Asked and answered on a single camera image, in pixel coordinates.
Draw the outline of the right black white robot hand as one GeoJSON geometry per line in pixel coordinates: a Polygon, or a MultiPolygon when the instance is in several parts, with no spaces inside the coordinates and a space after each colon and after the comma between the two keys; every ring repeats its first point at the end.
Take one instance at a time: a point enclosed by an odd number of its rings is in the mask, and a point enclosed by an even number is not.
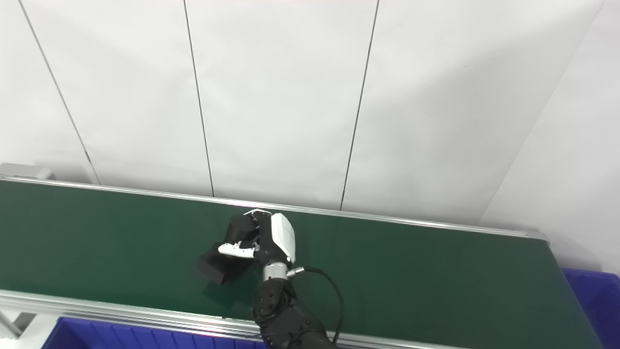
{"type": "Polygon", "coordinates": [[[296,261],[296,236],[282,213],[255,208],[230,220],[224,241],[216,250],[223,255],[256,260],[260,265],[296,261]]]}

